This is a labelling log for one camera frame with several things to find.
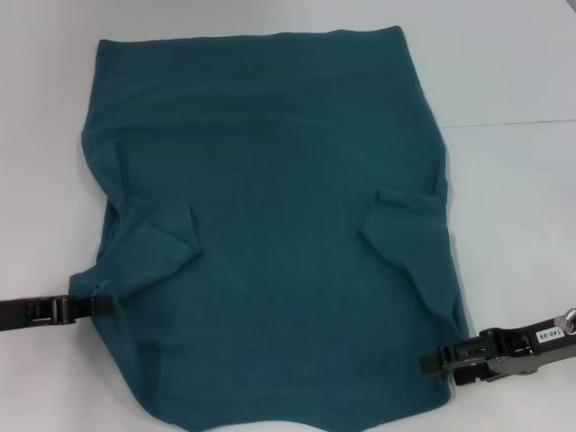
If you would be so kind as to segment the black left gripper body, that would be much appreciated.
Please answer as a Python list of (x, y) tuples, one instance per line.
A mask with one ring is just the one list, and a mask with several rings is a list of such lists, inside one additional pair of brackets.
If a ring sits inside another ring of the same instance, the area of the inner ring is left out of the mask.
[(28, 303), (27, 299), (0, 301), (0, 331), (28, 328)]

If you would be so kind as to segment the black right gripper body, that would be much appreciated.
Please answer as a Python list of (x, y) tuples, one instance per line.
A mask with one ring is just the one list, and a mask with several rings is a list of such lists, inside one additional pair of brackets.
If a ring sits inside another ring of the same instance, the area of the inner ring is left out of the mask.
[(576, 357), (576, 334), (553, 319), (522, 328), (489, 328), (480, 333), (489, 345), (490, 365), (548, 365)]

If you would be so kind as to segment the teal blue shirt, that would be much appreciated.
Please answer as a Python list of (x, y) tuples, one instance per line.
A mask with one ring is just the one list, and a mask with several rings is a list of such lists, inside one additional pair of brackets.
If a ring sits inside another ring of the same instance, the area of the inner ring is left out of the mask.
[(468, 335), (446, 147), (402, 29), (101, 40), (81, 136), (106, 212), (78, 297), (188, 432), (364, 432), (445, 405)]

